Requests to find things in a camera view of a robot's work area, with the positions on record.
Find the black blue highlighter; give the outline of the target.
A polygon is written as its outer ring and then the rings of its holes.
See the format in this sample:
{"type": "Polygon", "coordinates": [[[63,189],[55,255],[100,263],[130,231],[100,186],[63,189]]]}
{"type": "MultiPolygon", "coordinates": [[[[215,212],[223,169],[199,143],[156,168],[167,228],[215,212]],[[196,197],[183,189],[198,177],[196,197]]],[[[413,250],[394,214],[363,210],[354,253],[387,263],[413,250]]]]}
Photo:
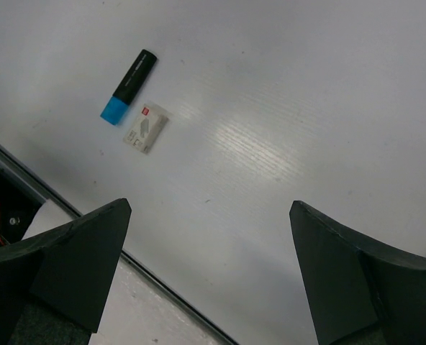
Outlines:
{"type": "Polygon", "coordinates": [[[111,125],[118,125],[124,118],[152,72],[158,58],[148,50],[141,50],[101,113],[101,118],[111,125]]]}

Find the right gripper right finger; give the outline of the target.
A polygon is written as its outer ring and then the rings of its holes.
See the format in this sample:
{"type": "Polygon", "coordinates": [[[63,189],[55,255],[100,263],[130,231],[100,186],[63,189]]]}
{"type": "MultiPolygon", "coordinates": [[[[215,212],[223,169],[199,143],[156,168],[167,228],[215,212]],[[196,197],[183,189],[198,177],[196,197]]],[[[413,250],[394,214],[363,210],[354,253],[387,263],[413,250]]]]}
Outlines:
{"type": "Polygon", "coordinates": [[[289,218],[319,344],[426,344],[426,257],[303,201],[289,218]]]}

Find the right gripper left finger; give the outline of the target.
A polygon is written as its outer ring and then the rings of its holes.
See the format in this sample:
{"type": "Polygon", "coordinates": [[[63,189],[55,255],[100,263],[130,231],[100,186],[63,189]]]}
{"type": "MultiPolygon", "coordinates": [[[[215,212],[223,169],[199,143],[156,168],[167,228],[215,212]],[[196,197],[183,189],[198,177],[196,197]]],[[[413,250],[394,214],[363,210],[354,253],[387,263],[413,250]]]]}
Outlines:
{"type": "Polygon", "coordinates": [[[0,344],[87,344],[99,328],[127,234],[120,198],[0,247],[0,344]]]}

